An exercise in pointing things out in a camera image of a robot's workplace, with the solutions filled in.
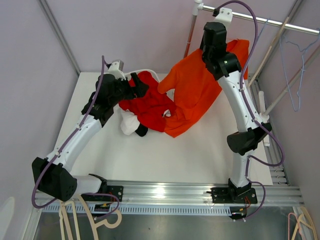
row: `white plastic part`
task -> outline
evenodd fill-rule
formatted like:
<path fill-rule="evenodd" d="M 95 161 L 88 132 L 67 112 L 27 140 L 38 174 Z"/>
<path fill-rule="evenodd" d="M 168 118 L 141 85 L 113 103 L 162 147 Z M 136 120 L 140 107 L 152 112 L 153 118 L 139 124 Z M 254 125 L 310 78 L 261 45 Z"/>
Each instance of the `white plastic part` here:
<path fill-rule="evenodd" d="M 72 129 L 71 133 L 76 129 L 79 128 L 79 124 L 81 120 L 84 118 L 84 115 L 81 115 L 79 118 L 79 121 L 75 125 L 75 127 Z M 57 157 L 57 159 L 54 161 L 55 165 L 62 164 L 63 168 L 66 169 L 68 172 L 71 172 L 71 169 L 73 165 L 75 164 L 75 161 L 81 151 L 85 148 L 87 143 L 90 141 L 90 139 L 100 131 L 102 128 L 101 123 L 99 120 L 94 119 L 93 116 L 88 115 L 85 119 L 83 125 L 81 126 L 81 130 L 79 130 L 73 138 L 68 142 L 68 144 L 65 146 L 63 151 L 60 153 L 60 156 Z M 54 155 L 58 152 L 58 149 L 60 149 L 62 143 L 56 147 L 51 153 L 49 153 L 46 157 L 50 161 Z"/>
<path fill-rule="evenodd" d="M 11 196 L 0 206 L 0 240 L 5 239 L 14 212 L 15 198 Z"/>
<path fill-rule="evenodd" d="M 126 79 L 125 74 L 122 72 L 123 62 L 120 60 L 113 61 L 108 69 L 108 74 L 112 74 L 115 79 Z"/>
<path fill-rule="evenodd" d="M 192 15 L 193 16 L 198 16 L 199 10 L 202 9 L 203 5 L 204 4 L 202 3 L 202 0 L 194 0 L 194 7 L 193 7 L 193 10 L 192 10 Z"/>
<path fill-rule="evenodd" d="M 74 201 L 66 201 L 66 202 L 60 201 L 59 216 L 60 216 L 61 238 L 62 238 L 62 240 L 65 239 L 65 230 L 66 230 L 68 239 L 73 240 L 72 231 L 71 231 L 71 227 L 70 227 L 70 223 L 69 223 L 69 218 L 67 215 L 66 205 L 71 205 L 71 207 L 72 207 L 72 214 L 73 214 L 76 239 L 81 240 L 77 212 L 76 212 L 76 205 L 75 205 Z"/>
<path fill-rule="evenodd" d="M 225 26 L 225 29 L 228 30 L 228 27 L 232 21 L 232 9 L 222 7 L 220 8 L 219 14 L 213 20 L 214 22 L 222 23 Z"/>
<path fill-rule="evenodd" d="M 242 85 L 242 90 L 240 90 L 240 72 L 234 71 L 229 74 L 229 77 L 221 77 L 218 80 L 219 85 L 223 89 L 230 106 L 232 108 L 236 126 L 240 133 L 247 132 L 249 128 L 256 129 L 259 126 L 252 121 L 251 115 L 249 110 L 245 104 L 241 91 L 244 91 L 246 99 L 253 111 L 254 118 L 259 122 L 262 123 L 263 120 L 260 115 L 257 113 L 257 110 L 251 100 L 251 97 L 248 93 L 245 83 Z"/>
<path fill-rule="evenodd" d="M 265 93 L 263 91 L 259 91 L 258 97 L 259 97 L 259 105 L 260 105 L 259 115 L 262 118 L 263 123 L 266 124 L 269 120 L 269 115 L 263 114 L 266 111 Z M 264 146 L 270 147 L 270 137 L 268 134 L 265 136 L 265 138 L 262 141 Z"/>
<path fill-rule="evenodd" d="M 118 216 L 118 219 L 116 220 L 116 222 L 114 224 L 110 224 L 107 221 L 107 219 L 104 219 L 104 220 L 101 220 L 101 221 L 95 223 L 94 218 L 92 217 L 90 209 L 88 208 L 88 205 L 86 204 L 85 200 L 81 197 L 81 195 L 78 195 L 77 198 L 79 199 L 80 203 L 82 204 L 82 206 L 85 210 L 86 215 L 89 218 L 89 222 L 91 225 L 94 240 L 99 240 L 98 231 L 97 231 L 98 227 L 105 225 L 109 229 L 114 229 L 120 225 L 120 223 L 122 221 L 122 214 L 118 209 L 114 211 Z"/>
<path fill-rule="evenodd" d="M 243 187 L 246 186 L 249 181 L 246 178 L 246 167 L 247 167 L 247 160 L 249 155 L 254 154 L 254 150 L 246 152 L 243 156 L 241 156 L 239 153 L 233 153 L 233 165 L 232 165 L 232 174 L 230 177 L 231 182 L 237 187 Z M 251 168 L 251 161 L 249 163 L 249 169 L 248 169 L 248 178 L 250 178 Z"/>
<path fill-rule="evenodd" d="M 97 193 L 100 186 L 101 180 L 95 176 L 73 176 L 76 178 L 77 187 L 73 194 L 73 198 L 78 194 L 87 194 L 87 193 Z"/>

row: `white cloth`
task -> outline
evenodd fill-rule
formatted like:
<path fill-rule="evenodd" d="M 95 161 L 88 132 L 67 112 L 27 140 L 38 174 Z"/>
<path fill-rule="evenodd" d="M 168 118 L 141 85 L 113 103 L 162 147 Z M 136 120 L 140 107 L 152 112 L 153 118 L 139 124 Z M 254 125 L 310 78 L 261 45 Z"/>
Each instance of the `white cloth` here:
<path fill-rule="evenodd" d="M 138 129 L 140 122 L 138 117 L 131 111 L 124 111 L 121 109 L 122 122 L 120 124 L 120 128 L 125 135 L 132 134 L 135 130 Z"/>

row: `red cloth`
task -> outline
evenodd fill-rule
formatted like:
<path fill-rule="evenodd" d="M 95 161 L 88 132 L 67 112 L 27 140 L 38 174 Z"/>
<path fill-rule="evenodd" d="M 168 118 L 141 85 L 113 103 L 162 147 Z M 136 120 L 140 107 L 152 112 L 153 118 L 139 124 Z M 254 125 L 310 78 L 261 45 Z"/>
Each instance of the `red cloth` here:
<path fill-rule="evenodd" d="M 158 92 L 159 83 L 152 77 L 150 72 L 142 71 L 138 74 L 138 77 L 143 83 L 149 85 L 145 96 L 132 100 L 122 100 L 119 102 L 119 106 L 123 110 L 129 110 L 134 113 L 142 125 L 163 133 L 166 126 L 163 114 L 168 109 L 173 114 L 176 111 L 176 105 L 166 93 Z M 129 84 L 131 87 L 135 86 L 132 79 Z"/>

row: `wall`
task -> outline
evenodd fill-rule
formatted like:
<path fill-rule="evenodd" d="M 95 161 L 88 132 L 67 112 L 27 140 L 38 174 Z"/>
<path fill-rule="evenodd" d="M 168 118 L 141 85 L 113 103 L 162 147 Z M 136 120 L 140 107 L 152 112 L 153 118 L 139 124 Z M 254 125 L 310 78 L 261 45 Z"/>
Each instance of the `wall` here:
<path fill-rule="evenodd" d="M 1 1 L 0 33 L 0 206 L 15 198 L 4 239 L 18 240 L 32 206 L 31 163 L 54 147 L 77 76 L 37 1 Z"/>
<path fill-rule="evenodd" d="M 224 2 L 226 0 L 204 0 L 206 5 L 213 7 Z M 244 2 L 257 16 L 283 21 L 295 0 Z M 48 0 L 48 3 L 84 72 L 98 72 L 103 54 L 109 61 L 123 60 L 126 72 L 149 68 L 168 73 L 184 56 L 194 6 L 193 0 Z M 230 8 L 248 13 L 237 4 L 231 4 Z M 200 12 L 190 53 L 200 46 L 204 25 L 212 20 L 211 12 Z M 273 26 L 265 29 L 251 61 L 250 72 L 258 68 L 277 30 Z M 228 37 L 252 42 L 253 22 L 234 19 Z"/>
<path fill-rule="evenodd" d="M 294 24 L 309 28 L 319 28 L 320 1 L 307 0 L 294 20 Z M 317 39 L 316 36 L 290 31 L 288 40 L 300 44 L 303 48 Z M 306 54 L 305 59 L 320 44 L 316 44 Z M 284 45 L 284 58 L 288 79 L 299 70 L 302 65 L 301 54 L 292 45 Z M 271 112 L 276 133 L 286 153 L 285 169 L 287 170 L 290 183 L 301 188 L 303 199 L 311 216 L 313 217 L 318 233 L 320 233 L 320 206 L 319 206 L 319 183 L 320 183 L 320 157 L 319 157 L 319 118 L 320 118 L 320 81 L 319 81 L 318 57 L 305 72 L 301 90 L 301 109 L 294 112 L 289 95 Z M 269 103 L 274 100 L 286 86 L 284 71 L 281 64 L 280 51 L 277 50 L 272 61 L 264 69 L 259 80 L 265 91 Z M 298 105 L 296 96 L 299 83 L 292 88 L 295 105 Z"/>

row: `black mounting plate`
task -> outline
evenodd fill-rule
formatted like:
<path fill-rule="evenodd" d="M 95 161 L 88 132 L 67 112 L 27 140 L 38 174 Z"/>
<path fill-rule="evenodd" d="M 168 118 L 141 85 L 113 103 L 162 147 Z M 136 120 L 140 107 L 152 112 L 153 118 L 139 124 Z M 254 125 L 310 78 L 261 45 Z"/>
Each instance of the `black mounting plate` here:
<path fill-rule="evenodd" d="M 106 191 L 103 192 L 104 194 L 112 194 L 116 196 L 120 202 L 122 202 L 122 197 L 124 195 L 124 187 L 123 186 L 112 186 L 108 185 L 106 187 Z M 81 195 L 83 200 L 91 201 L 91 202 L 115 202 L 113 197 L 110 196 L 95 196 L 95 195 Z"/>
<path fill-rule="evenodd" d="M 228 187 L 213 187 L 211 188 L 212 202 L 214 204 L 244 204 L 245 197 L 247 197 L 251 204 L 257 204 L 257 194 L 254 188 L 250 188 L 250 190 L 244 192 L 243 194 L 239 195 L 235 199 L 232 199 L 229 192 Z"/>

